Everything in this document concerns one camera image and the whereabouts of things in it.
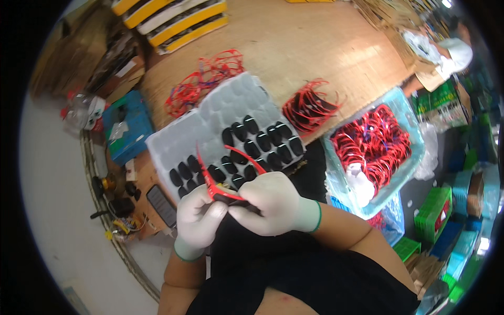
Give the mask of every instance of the table surface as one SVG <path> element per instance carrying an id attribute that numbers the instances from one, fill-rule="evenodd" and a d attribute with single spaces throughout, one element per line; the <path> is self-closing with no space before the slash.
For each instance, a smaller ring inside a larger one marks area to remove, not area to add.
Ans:
<path id="1" fill-rule="evenodd" d="M 411 75 L 384 33 L 373 29 L 350 3 L 290 4 L 283 0 L 227 0 L 227 3 L 228 25 L 172 54 L 152 58 L 155 65 L 146 72 L 140 89 L 157 130 L 172 121 L 163 104 L 171 89 L 197 69 L 198 58 L 231 48 L 243 53 L 245 68 L 259 77 L 277 106 L 318 77 L 330 82 L 324 88 L 327 100 L 334 101 L 336 91 L 341 100 L 346 99 L 318 132 L 303 138 L 306 143 L 347 120 Z M 135 166 L 137 186 L 144 194 L 159 182 L 148 152 L 137 157 Z M 158 229 L 166 227 L 147 200 L 142 202 L 143 198 L 137 205 L 139 211 L 147 213 Z"/>

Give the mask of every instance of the red eyeglass frame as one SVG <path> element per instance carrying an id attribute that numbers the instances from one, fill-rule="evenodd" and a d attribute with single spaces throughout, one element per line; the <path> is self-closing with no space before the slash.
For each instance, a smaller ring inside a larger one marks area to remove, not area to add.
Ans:
<path id="1" fill-rule="evenodd" d="M 234 151 L 243 157 L 245 157 L 250 163 L 252 163 L 253 166 L 256 167 L 256 170 L 259 175 L 266 174 L 267 172 L 264 170 L 262 166 L 259 165 L 254 159 L 249 157 L 246 153 L 243 153 L 237 148 L 234 148 L 229 145 L 224 145 L 224 148 L 229 149 L 231 151 Z M 210 199 L 213 201 L 222 201 L 228 205 L 237 205 L 236 201 L 239 201 L 240 205 L 248 204 L 247 200 L 243 199 L 240 196 L 229 194 L 226 191 L 222 190 L 217 186 L 215 180 L 213 177 L 210 175 L 210 172 L 208 171 L 207 167 L 205 166 L 205 163 L 203 162 L 203 159 L 201 158 L 200 150 L 198 148 L 198 144 L 196 143 L 196 155 L 198 156 L 198 162 L 201 166 L 201 170 L 203 173 L 203 178 L 205 179 L 205 183 L 207 184 L 207 189 L 208 189 L 208 195 L 210 196 Z"/>

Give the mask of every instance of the glove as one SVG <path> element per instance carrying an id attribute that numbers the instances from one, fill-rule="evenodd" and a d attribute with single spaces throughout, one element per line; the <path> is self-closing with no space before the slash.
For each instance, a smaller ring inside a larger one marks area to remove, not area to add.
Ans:
<path id="1" fill-rule="evenodd" d="M 276 236 L 292 230 L 313 232 L 319 227 L 320 204 L 301 197 L 282 172 L 259 175 L 244 183 L 238 194 L 256 206 L 262 217 L 240 206 L 231 206 L 228 212 L 255 234 Z"/>
<path id="2" fill-rule="evenodd" d="M 215 232 L 227 213 L 227 204 L 213 202 L 207 186 L 201 185 L 184 196 L 177 207 L 175 253 L 183 261 L 195 261 L 215 239 Z"/>

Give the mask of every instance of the pile of red frames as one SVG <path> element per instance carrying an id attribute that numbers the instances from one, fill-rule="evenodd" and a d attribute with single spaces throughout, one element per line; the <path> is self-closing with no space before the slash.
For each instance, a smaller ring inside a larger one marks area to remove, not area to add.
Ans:
<path id="1" fill-rule="evenodd" d="M 336 130 L 331 140 L 345 171 L 351 163 L 361 164 L 374 185 L 375 196 L 411 156 L 409 134 L 402 131 L 394 114 L 383 104 Z"/>
<path id="2" fill-rule="evenodd" d="M 236 49 L 220 52 L 210 59 L 201 57 L 198 65 L 198 71 L 191 73 L 171 90 L 164 103 L 168 115 L 174 118 L 184 115 L 222 81 L 245 71 L 243 55 Z"/>
<path id="3" fill-rule="evenodd" d="M 327 96 L 326 93 L 315 91 L 316 88 L 328 83 L 322 78 L 308 82 L 294 93 L 282 107 L 283 115 L 302 133 L 302 138 L 316 131 L 334 116 L 343 104 L 338 103 L 338 93 L 336 93 L 336 102 L 331 104 L 324 99 Z"/>

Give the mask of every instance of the plastic wrap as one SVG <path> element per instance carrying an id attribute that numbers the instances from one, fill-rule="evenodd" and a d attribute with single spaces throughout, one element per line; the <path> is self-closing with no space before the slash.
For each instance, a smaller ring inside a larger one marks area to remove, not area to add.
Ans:
<path id="1" fill-rule="evenodd" d="M 415 169 L 413 176 L 417 180 L 429 180 L 434 177 L 434 170 L 438 163 L 436 127 L 428 122 L 422 122 L 418 126 L 425 143 L 425 155 L 420 165 Z"/>

